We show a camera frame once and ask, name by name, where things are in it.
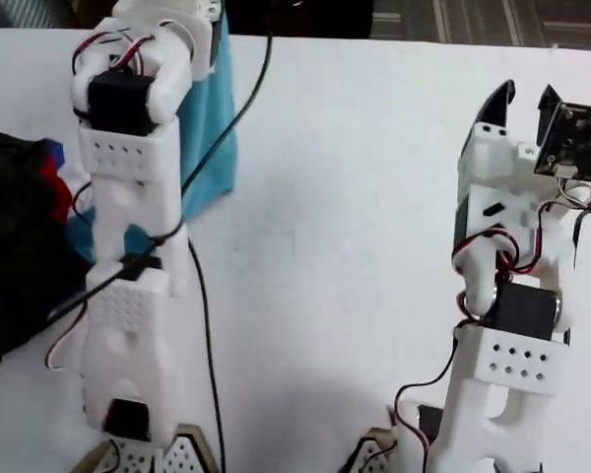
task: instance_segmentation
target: blue cloth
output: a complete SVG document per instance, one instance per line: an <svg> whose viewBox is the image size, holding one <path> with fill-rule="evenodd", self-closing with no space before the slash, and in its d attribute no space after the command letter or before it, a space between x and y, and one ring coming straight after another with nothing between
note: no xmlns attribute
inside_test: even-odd
<svg viewBox="0 0 591 473"><path fill-rule="evenodd" d="M225 17L215 73L206 80L193 84L177 114L180 122L183 182L234 117L230 38ZM186 192L182 201L182 211L186 219L197 214L220 195L233 189L237 153L236 137L232 131ZM89 210L84 215L92 222L95 209ZM84 257L94 261L91 228L80 219L73 217L68 221L66 232L75 248ZM145 233L138 227L131 227L125 234L127 252L141 252L147 244Z"/></svg>

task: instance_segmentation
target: white 3d-printed part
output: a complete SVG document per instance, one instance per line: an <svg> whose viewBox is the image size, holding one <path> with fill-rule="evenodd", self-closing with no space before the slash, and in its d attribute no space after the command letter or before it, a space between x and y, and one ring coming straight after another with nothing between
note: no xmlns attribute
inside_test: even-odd
<svg viewBox="0 0 591 473"><path fill-rule="evenodd" d="M207 473L188 438L177 438L171 448L158 460L158 450L140 443L117 443L120 463L114 473ZM111 446L94 473L107 473L116 465L116 450Z"/></svg>
<svg viewBox="0 0 591 473"><path fill-rule="evenodd" d="M350 473L388 473L389 462L385 454L377 455L369 462L367 461L371 456L381 451L378 443L375 440L367 440L361 446L355 464Z"/></svg>

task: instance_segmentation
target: circuit board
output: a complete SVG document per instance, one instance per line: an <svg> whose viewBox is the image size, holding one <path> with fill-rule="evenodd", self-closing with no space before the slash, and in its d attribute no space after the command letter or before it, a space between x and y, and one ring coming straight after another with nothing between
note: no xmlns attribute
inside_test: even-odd
<svg viewBox="0 0 591 473"><path fill-rule="evenodd" d="M591 182L591 107L561 103L540 146L535 173Z"/></svg>

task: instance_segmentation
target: red object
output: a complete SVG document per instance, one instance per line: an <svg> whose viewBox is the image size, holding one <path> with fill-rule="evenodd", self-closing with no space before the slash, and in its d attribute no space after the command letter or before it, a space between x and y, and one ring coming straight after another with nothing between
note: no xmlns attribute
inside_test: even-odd
<svg viewBox="0 0 591 473"><path fill-rule="evenodd" d="M72 193L63 179L57 175L57 169L52 155L46 156L46 160L39 173L55 190L55 205L50 216L55 222L66 225L66 222L68 222L68 212L72 204Z"/></svg>

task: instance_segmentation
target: black object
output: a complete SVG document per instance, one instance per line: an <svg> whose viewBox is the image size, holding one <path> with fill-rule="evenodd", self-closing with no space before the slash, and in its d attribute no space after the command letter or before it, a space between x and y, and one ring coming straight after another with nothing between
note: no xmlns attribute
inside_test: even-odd
<svg viewBox="0 0 591 473"><path fill-rule="evenodd" d="M373 0L248 0L227 3L232 34L368 38ZM266 21L271 10L271 21Z"/></svg>
<svg viewBox="0 0 591 473"><path fill-rule="evenodd" d="M442 424L442 409L437 407L431 407L426 405L418 406L418 412L420 414L419 427L423 434L429 440L429 444L433 444L440 433L440 424Z"/></svg>
<svg viewBox="0 0 591 473"><path fill-rule="evenodd" d="M142 402L114 399L109 406L103 430L122 439L151 441L149 408Z"/></svg>
<svg viewBox="0 0 591 473"><path fill-rule="evenodd" d="M554 176L557 166L573 169L567 177L591 182L591 106L565 103L548 86L539 102L535 173Z"/></svg>
<svg viewBox="0 0 591 473"><path fill-rule="evenodd" d="M455 229L453 232L453 246L457 246L466 239L469 223L469 195L458 205L455 212Z"/></svg>
<svg viewBox="0 0 591 473"><path fill-rule="evenodd" d="M92 79L88 87L85 117L95 130L147 136L156 124L147 111L149 88L154 79L127 71L106 71Z"/></svg>
<svg viewBox="0 0 591 473"><path fill-rule="evenodd" d="M153 255L141 257L140 253L126 253L120 262L126 271L122 272L118 279L125 281L138 281L138 278L147 268L162 269L162 261Z"/></svg>
<svg viewBox="0 0 591 473"><path fill-rule="evenodd" d="M58 197L44 175L48 159L44 142L0 133L0 360L46 327L90 268L52 217Z"/></svg>
<svg viewBox="0 0 591 473"><path fill-rule="evenodd" d="M374 437L360 438L359 442L357 443L357 446L353 450L353 453L351 453L351 456L348 457L348 460L346 460L346 463L344 463L344 465L337 471L337 473L350 473L351 472L351 470L355 466L355 463L357 463L359 452L361 451L363 444L366 443L367 441L377 441L377 440Z"/></svg>
<svg viewBox="0 0 591 473"><path fill-rule="evenodd" d="M499 281L496 301L486 316L486 326L549 341L558 304L558 295L552 291Z"/></svg>
<svg viewBox="0 0 591 473"><path fill-rule="evenodd" d="M541 463L541 466L537 471L531 471L530 473L543 473L543 471L543 463ZM496 466L496 463L494 464L494 473L501 473L501 470Z"/></svg>
<svg viewBox="0 0 591 473"><path fill-rule="evenodd" d="M475 125L475 123L484 122L495 126L505 127L508 117L508 106L514 100L515 95L516 88L514 87L514 81L511 79L505 81L486 99L480 108L480 111L478 111L473 124ZM472 133L473 127L471 127L469 135L466 137L466 141L462 147L462 154L464 154L469 141L471 141Z"/></svg>

